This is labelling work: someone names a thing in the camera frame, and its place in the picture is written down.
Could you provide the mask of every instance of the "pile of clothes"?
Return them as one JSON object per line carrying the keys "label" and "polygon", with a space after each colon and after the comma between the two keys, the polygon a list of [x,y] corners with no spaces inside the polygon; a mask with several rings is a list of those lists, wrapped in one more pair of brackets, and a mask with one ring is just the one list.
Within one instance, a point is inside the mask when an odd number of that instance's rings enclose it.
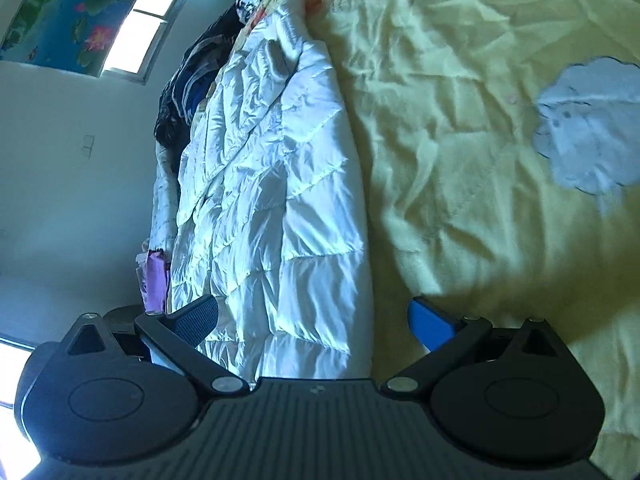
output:
{"label": "pile of clothes", "polygon": [[196,108],[228,61],[241,29],[236,7],[231,6],[185,52],[180,68],[162,90],[154,136],[171,153],[175,174],[190,141]]}

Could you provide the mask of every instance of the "yellow bed sheet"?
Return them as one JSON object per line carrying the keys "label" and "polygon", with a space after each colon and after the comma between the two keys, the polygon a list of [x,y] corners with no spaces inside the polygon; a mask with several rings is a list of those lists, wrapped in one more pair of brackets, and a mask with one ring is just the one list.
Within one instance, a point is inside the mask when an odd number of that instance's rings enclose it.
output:
{"label": "yellow bed sheet", "polygon": [[[265,0],[266,13],[280,1]],[[640,60],[640,0],[306,1],[366,186],[374,376],[424,352],[406,326],[412,296],[499,326],[545,317],[605,400],[594,461],[631,478],[640,187],[601,215],[593,197],[553,182],[531,137],[536,97],[565,67]]]}

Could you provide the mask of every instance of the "lotus painting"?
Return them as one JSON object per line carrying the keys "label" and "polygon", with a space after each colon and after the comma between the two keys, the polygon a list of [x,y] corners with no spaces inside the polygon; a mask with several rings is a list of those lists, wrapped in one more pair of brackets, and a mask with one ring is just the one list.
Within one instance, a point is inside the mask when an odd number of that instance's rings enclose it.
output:
{"label": "lotus painting", "polygon": [[24,0],[0,59],[99,76],[135,0]]}

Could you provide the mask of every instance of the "window frame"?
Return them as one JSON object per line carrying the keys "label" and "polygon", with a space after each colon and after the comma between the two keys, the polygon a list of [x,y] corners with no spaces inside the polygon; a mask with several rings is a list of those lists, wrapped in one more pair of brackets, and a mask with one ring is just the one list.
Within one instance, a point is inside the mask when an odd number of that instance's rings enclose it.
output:
{"label": "window frame", "polygon": [[116,76],[117,78],[123,78],[133,83],[139,83],[141,85],[145,85],[148,81],[149,75],[151,73],[151,69],[156,62],[156,58],[160,52],[161,46],[164,43],[169,30],[171,30],[172,25],[175,22],[175,19],[182,9],[186,0],[173,0],[171,5],[169,5],[169,9],[164,14],[164,16],[159,16],[158,14],[153,14],[152,12],[146,12],[145,10],[137,10],[131,7],[129,14],[132,12],[138,12],[140,14],[146,14],[147,16],[153,16],[154,18],[158,18],[161,20],[160,26],[158,27],[158,31],[156,32],[154,38],[149,43],[149,46],[146,50],[145,57],[142,59],[142,63],[140,64],[140,68],[138,72],[127,72],[126,70],[122,70],[119,68],[106,68],[102,71],[100,76]]}
{"label": "window frame", "polygon": [[[18,348],[20,350],[26,350],[27,352],[33,352],[36,348],[36,345],[27,341],[21,341],[14,338],[9,338],[9,336],[0,332],[0,345],[12,346],[14,348]],[[4,402],[4,400],[0,400],[0,410],[14,410],[14,404],[11,402]]]}

